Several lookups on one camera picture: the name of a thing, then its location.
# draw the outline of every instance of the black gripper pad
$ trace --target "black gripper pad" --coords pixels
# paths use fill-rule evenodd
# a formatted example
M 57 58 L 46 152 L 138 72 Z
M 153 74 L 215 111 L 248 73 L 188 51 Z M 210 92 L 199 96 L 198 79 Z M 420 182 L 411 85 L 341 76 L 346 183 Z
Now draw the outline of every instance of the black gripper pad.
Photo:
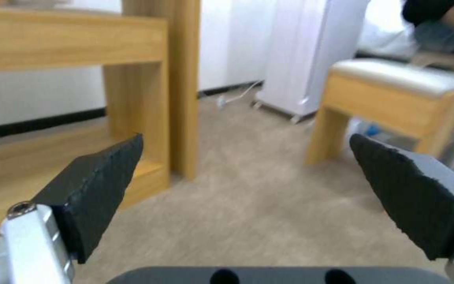
M 65 246 L 83 264 L 99 244 L 124 198 L 143 151 L 143 138 L 81 156 L 33 198 L 52 207 Z
M 430 156 L 353 135 L 350 146 L 390 218 L 428 259 L 454 252 L 454 172 Z

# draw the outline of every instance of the white appliance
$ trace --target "white appliance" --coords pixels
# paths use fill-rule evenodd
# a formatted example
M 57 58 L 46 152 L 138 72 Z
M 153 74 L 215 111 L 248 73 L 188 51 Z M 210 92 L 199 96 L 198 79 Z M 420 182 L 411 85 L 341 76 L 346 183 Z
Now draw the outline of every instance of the white appliance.
M 369 0 L 278 0 L 263 89 L 269 106 L 297 123 L 318 110 L 328 68 L 352 58 Z

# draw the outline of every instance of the upholstered stool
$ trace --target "upholstered stool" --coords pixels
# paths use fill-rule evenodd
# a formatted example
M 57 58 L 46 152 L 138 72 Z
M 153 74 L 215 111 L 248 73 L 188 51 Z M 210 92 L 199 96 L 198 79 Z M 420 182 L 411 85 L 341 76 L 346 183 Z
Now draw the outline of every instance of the upholstered stool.
M 454 72 L 357 59 L 330 68 L 307 163 L 342 150 L 350 117 L 416 138 L 416 152 L 438 157 L 454 131 Z

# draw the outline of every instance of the hole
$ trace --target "hole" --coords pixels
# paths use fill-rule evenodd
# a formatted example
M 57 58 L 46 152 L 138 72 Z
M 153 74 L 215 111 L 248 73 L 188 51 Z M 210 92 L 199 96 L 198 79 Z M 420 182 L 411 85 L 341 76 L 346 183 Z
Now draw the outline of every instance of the hole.
M 348 273 L 340 269 L 329 270 L 325 274 L 326 284 L 355 284 L 355 280 Z
M 238 276 L 228 269 L 220 269 L 211 275 L 210 284 L 239 284 Z

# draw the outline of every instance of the stool leg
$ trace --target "stool leg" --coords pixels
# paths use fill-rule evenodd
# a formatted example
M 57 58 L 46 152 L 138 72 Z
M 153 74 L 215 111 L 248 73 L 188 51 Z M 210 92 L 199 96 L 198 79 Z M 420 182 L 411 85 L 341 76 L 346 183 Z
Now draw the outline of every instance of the stool leg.
M 306 164 L 314 165 L 339 155 L 349 120 L 348 115 L 321 107 L 316 115 Z

